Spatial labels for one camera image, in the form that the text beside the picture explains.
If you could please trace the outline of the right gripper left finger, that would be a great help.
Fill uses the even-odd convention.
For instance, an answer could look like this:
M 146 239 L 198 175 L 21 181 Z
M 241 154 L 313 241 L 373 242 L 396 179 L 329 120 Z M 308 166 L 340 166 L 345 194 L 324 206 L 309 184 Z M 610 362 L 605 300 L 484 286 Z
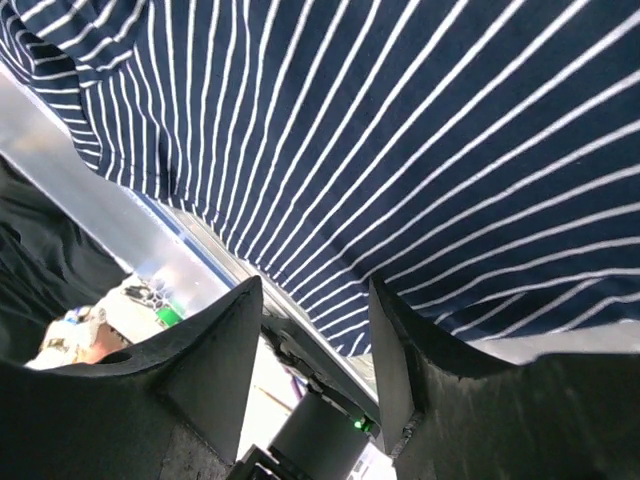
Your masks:
M 251 278 L 95 365 L 1 365 L 5 479 L 224 479 L 236 460 L 263 307 Z

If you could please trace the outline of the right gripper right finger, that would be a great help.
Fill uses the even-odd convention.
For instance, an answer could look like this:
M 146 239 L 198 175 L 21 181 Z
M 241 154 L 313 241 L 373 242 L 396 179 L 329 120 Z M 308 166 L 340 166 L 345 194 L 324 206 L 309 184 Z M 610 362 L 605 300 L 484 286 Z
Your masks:
M 379 278 L 369 320 L 385 451 L 401 479 L 635 479 L 639 359 L 516 365 L 422 319 Z

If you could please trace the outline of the navy striped underwear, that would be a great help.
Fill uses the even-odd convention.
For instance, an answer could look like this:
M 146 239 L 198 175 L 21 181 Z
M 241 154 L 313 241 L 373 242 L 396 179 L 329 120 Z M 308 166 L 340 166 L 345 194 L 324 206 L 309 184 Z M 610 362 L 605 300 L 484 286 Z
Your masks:
M 464 341 L 639 318 L 635 1 L 5 1 L 1 61 L 342 355 L 373 275 Z

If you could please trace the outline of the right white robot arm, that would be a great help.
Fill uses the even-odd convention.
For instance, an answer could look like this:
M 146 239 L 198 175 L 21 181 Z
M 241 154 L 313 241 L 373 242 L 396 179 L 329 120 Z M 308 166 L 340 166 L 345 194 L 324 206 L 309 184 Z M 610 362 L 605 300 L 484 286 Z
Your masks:
M 379 402 L 312 387 L 267 449 L 237 454 L 258 335 L 252 278 L 96 365 L 1 366 L 5 479 L 345 479 L 381 440 L 401 479 L 635 479 L 639 358 L 514 365 L 370 283 Z

